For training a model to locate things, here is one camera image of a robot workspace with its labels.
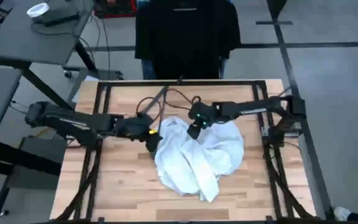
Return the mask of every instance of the wooden tabletop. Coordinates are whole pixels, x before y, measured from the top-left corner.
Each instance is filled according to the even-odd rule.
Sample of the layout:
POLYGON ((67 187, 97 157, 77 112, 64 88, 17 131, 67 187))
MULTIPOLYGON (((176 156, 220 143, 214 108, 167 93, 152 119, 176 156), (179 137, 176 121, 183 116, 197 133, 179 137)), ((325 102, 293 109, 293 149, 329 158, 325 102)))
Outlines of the wooden tabletop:
MULTIPOLYGON (((281 80, 266 80, 269 96, 283 91, 281 80)), ((76 110, 92 113, 97 82, 82 84, 76 110)), ((213 101, 253 101, 251 86, 244 85, 202 85, 172 86, 190 99, 195 95, 210 104, 213 101)), ((114 86, 109 100, 109 113, 135 114, 138 102, 146 96, 155 96, 161 86, 114 86)), ((167 101, 172 105, 190 107, 178 93, 169 91, 167 101)), ((158 114, 155 105, 149 115, 158 114)), ((186 110, 167 106, 164 117, 179 116, 187 123, 186 110)), ((275 123, 279 116, 273 116, 275 123)), ((106 138, 103 143, 98 184, 95 196, 93 220, 104 217, 110 222, 140 221, 188 221, 188 220, 265 220, 274 215, 269 178, 263 158, 263 147, 256 115, 242 116, 235 120, 244 138, 243 162, 232 175, 219 180, 219 195, 212 203, 200 202, 197 195, 180 197, 162 185, 157 177, 155 163, 144 143, 126 139, 106 138)), ((298 144, 296 139, 286 142, 298 144)), ((297 147, 286 144, 281 148, 282 161, 290 190, 312 215, 315 214, 303 162, 297 147)), ((85 149, 67 149, 62 165, 59 184, 50 218, 56 218, 70 203, 78 190, 85 149)), ((277 187, 286 215, 283 195, 277 187)), ((87 194, 81 216, 85 215, 87 194)))

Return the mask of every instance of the gray floor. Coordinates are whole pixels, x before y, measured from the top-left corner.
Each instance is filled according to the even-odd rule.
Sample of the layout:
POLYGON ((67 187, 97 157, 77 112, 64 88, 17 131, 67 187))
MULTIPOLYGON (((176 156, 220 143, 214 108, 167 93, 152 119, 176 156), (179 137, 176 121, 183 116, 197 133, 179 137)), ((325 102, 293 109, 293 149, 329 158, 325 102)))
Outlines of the gray floor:
MULTIPOLYGON (((255 21, 270 19, 264 0, 233 1, 243 43, 277 42, 272 26, 255 25, 255 21)), ((293 26, 282 26, 286 42, 358 41, 358 1, 288 0, 280 19, 293 22, 293 26)), ((102 25, 95 19, 82 35, 90 46, 95 46, 98 39, 96 21, 102 25)), ((134 18, 106 19, 109 44, 134 45, 134 22, 134 18)), ((99 45, 106 45, 103 30, 99 45)), ((289 49, 288 53, 307 103, 308 121, 331 202, 358 212, 358 48, 289 49)), ((98 68, 108 67, 106 52, 94 57, 98 68)), ((122 71, 125 79, 141 79, 140 61, 134 59, 133 52, 112 52, 110 58, 111 68, 122 71)), ((69 64, 82 65, 75 54, 69 64)), ((60 67, 34 64, 32 70, 62 97, 68 96, 73 80, 64 78, 60 67)), ((281 78, 288 86, 279 49, 233 51, 226 78, 281 78)), ((25 105, 46 100, 25 79, 14 99, 25 105)), ((17 147, 21 137, 39 131, 31 130, 23 118, 9 110, 0 128, 0 141, 17 147)), ((47 220, 53 196, 53 190, 12 190, 6 203, 11 214, 0 218, 0 223, 47 220)))

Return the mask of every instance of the wire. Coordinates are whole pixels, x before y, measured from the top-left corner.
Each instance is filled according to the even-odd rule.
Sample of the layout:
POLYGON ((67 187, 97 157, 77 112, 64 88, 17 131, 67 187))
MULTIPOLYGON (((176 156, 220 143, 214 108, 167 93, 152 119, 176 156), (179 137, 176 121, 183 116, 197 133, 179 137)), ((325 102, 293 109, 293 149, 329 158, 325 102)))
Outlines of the wire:
MULTIPOLYGON (((154 99, 155 99, 154 97, 148 96, 148 97, 145 97, 142 100, 140 100, 136 106, 136 114, 139 113, 140 104, 142 104, 145 100, 154 100, 154 99)), ((158 119, 158 117, 161 115, 161 110, 162 110, 161 103, 158 100, 157 100, 157 103, 158 103, 158 107, 160 108, 160 111, 158 112, 158 115, 153 119, 153 122, 156 121, 158 119)))
POLYGON ((288 90, 291 90, 291 87, 287 87, 284 91, 282 91, 280 94, 278 94, 277 96, 282 96, 284 95, 288 90))
POLYGON ((71 141, 69 141, 69 142, 67 143, 66 147, 69 146, 71 143, 73 143, 74 140, 75 140, 75 139, 72 139, 71 141))
MULTIPOLYGON (((85 43, 85 45, 86 45, 88 48, 90 48, 90 45, 87 43, 87 41, 84 40, 84 38, 80 37, 80 40, 82 40, 82 41, 85 43)), ((94 63, 93 52, 90 52, 90 53, 91 53, 91 56, 92 56, 92 61, 93 61, 93 63, 94 63)))
POLYGON ((105 23, 104 23, 104 19, 102 19, 102 23, 103 23, 103 29, 104 29, 104 37, 106 38, 106 45, 107 45, 107 52, 108 52, 108 60, 109 60, 108 75, 110 75, 110 50, 109 50, 109 39, 108 39, 108 37, 107 37, 106 25, 105 25, 105 23))
POLYGON ((263 154, 264 159, 272 160, 272 159, 276 158, 276 154, 274 154, 273 156, 270 154, 271 149, 273 149, 273 147, 271 145, 269 145, 268 148, 269 148, 268 154, 267 153, 263 154))
POLYGON ((14 100, 11 100, 11 103, 14 103, 14 104, 17 104, 17 105, 21 105, 21 106, 23 106, 23 107, 25 107, 25 108, 30 108, 29 106, 23 105, 23 104, 21 104, 21 103, 19 103, 19 102, 17 102, 17 101, 14 101, 14 100))
POLYGON ((98 22, 97 19, 95 19, 94 21, 95 21, 96 25, 98 25, 98 41, 96 41, 96 47, 95 47, 94 52, 93 52, 93 53, 96 53, 96 49, 99 46, 99 40, 100 40, 100 26, 99 26, 99 22, 98 22))
POLYGON ((183 96, 184 97, 184 99, 186 99, 187 100, 187 102, 189 102, 189 104, 193 104, 190 100, 189 100, 189 98, 187 98, 181 91, 179 91, 179 90, 177 90, 177 89, 167 89, 167 92, 169 92, 169 91, 175 91, 175 92, 177 92, 177 93, 179 93, 179 94, 181 94, 181 96, 183 96))
POLYGON ((161 133, 162 119, 164 117, 166 99, 167 99, 167 92, 165 92, 164 95, 163 95, 163 102, 162 102, 162 107, 161 107, 161 110, 160 110, 160 122, 158 122, 158 130, 157 130, 160 133, 161 133))
POLYGON ((21 114, 24 114, 24 115, 27 114, 27 113, 24 112, 24 111, 21 111, 21 110, 19 110, 19 109, 14 108, 12 105, 9 105, 9 107, 12 108, 12 109, 14 109, 14 110, 16 110, 17 112, 19 112, 19 113, 21 113, 21 114))
MULTIPOLYGON (((201 101, 201 97, 200 96, 194 96, 193 99, 189 100, 189 98, 187 98, 187 96, 185 96, 181 91, 177 90, 177 89, 173 89, 173 88, 170 88, 170 89, 167 89, 167 92, 169 91, 175 91, 179 94, 181 94, 182 97, 184 97, 184 99, 186 99, 187 102, 189 102, 189 104, 193 105, 194 102, 195 102, 195 99, 198 99, 198 101, 201 101)), ((168 103, 166 100, 165 100, 165 103, 172 107, 172 108, 177 108, 177 109, 183 109, 183 110, 188 110, 190 111, 189 108, 185 108, 185 107, 182 107, 182 106, 175 106, 175 105, 171 105, 170 103, 168 103)))
POLYGON ((299 146, 297 146, 296 144, 290 143, 290 142, 284 142, 284 144, 289 144, 291 146, 297 147, 299 149, 299 151, 301 150, 301 148, 299 146))

